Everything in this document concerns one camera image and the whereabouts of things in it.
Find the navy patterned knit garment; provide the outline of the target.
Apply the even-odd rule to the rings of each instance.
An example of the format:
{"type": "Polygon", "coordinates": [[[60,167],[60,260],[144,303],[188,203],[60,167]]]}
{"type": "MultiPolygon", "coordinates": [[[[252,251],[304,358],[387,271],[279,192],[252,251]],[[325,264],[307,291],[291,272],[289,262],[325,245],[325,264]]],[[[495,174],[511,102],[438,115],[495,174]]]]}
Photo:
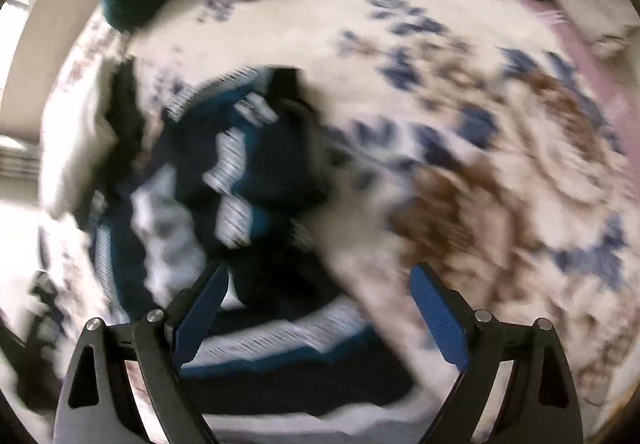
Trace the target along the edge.
{"type": "Polygon", "coordinates": [[[135,321],[207,277],[174,360],[207,416],[390,406],[414,383],[306,241],[326,201],[318,120],[290,67],[245,68],[166,104],[142,145],[134,69],[112,77],[116,132],[84,219],[112,313],[135,321]]]}

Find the floral bed blanket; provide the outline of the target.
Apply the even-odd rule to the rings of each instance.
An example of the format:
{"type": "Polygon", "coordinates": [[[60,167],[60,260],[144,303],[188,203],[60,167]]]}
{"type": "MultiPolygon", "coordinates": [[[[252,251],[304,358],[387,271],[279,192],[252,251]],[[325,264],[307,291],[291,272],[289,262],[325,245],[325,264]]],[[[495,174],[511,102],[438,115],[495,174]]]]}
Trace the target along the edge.
{"type": "Polygon", "coordinates": [[[608,439],[639,386],[639,125],[608,116],[616,94],[566,27],[527,0],[168,0],[132,33],[94,10],[43,108],[42,267],[1,269],[1,391],[24,441],[55,443],[88,320],[146,314],[112,313],[82,219],[116,144],[106,112],[125,65],[145,149],[178,92],[245,68],[297,72],[326,180],[300,226],[414,383],[390,406],[321,417],[207,416],[186,393],[215,443],[423,443],[459,372],[410,294],[420,263],[501,322],[549,320],[582,443],[608,439]]]}

